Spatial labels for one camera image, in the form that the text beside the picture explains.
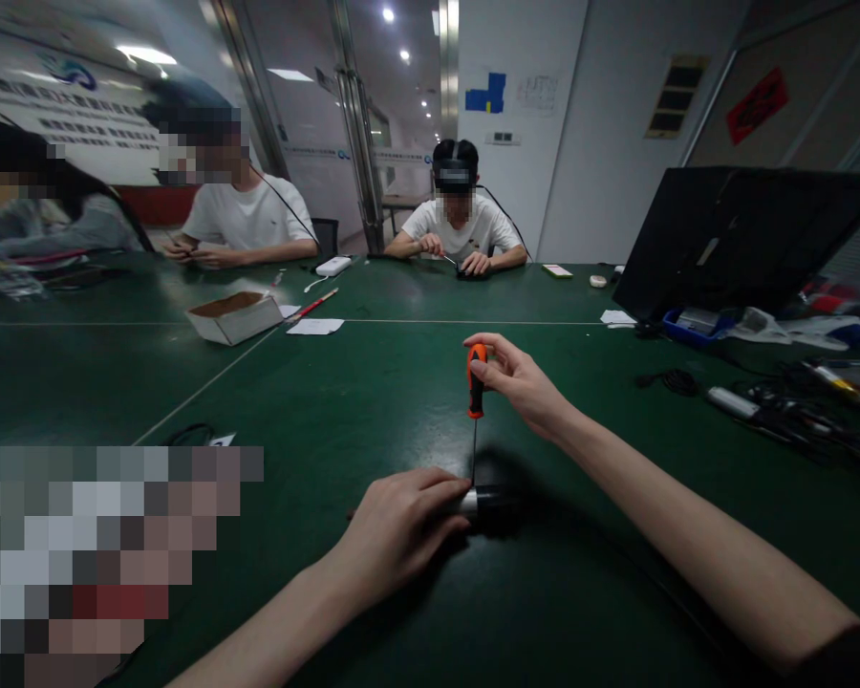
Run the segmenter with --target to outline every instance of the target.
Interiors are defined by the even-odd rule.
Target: person
[[[505,395],[621,508],[660,554],[770,667],[794,685],[860,685],[860,618],[751,530],[574,408],[499,334],[478,333],[471,370]],[[418,468],[372,483],[347,531],[170,688],[281,685],[338,631],[427,565],[463,516],[440,516],[469,481]]]
[[[433,149],[434,184],[442,198],[420,204],[385,248],[395,258],[448,255],[469,275],[515,268],[528,259],[516,228],[492,201],[475,194],[478,149],[445,139]],[[500,255],[488,257],[492,247]]]
[[[134,211],[107,184],[58,158],[46,140],[0,121],[0,248],[14,258],[68,251],[152,250]]]
[[[205,182],[181,234],[162,245],[166,258],[223,269],[318,255],[303,197],[292,183],[252,166],[238,110],[184,73],[151,82],[147,90],[153,98],[143,115],[193,149],[197,171],[176,171],[176,181]],[[180,165],[187,167],[186,160]],[[219,246],[199,248],[201,242]]]

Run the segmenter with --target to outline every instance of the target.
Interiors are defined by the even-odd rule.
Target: white cable
[[[309,290],[310,290],[312,287],[314,287],[315,285],[317,285],[319,282],[324,282],[324,281],[325,281],[325,280],[327,280],[327,279],[328,279],[328,275],[326,275],[325,277],[322,277],[320,280],[315,280],[315,281],[314,281],[314,282],[312,282],[308,287],[306,287],[305,289],[303,289],[303,293],[309,293]]]

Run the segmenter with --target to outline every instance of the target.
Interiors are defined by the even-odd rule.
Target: red pen
[[[312,311],[316,306],[321,306],[323,303],[325,303],[326,301],[328,301],[328,300],[329,300],[332,296],[334,296],[335,294],[337,294],[337,287],[335,287],[334,289],[332,289],[331,291],[329,291],[327,294],[325,294],[324,296],[322,296],[322,297],[321,297],[318,301],[316,301],[315,303],[313,303],[313,304],[311,304],[310,306],[307,306],[306,308],[304,308],[304,309],[303,309],[302,311],[300,311],[299,313],[296,313],[295,315],[292,315],[292,316],[290,316],[289,318],[287,318],[287,322],[289,322],[289,323],[294,323],[294,322],[296,322],[296,321],[297,321],[297,320],[299,320],[301,317],[303,317],[304,315],[306,315],[306,314],[308,314],[310,311]]]

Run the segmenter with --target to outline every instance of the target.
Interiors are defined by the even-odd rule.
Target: open cardboard box
[[[204,339],[235,346],[284,320],[273,296],[240,291],[185,312]]]

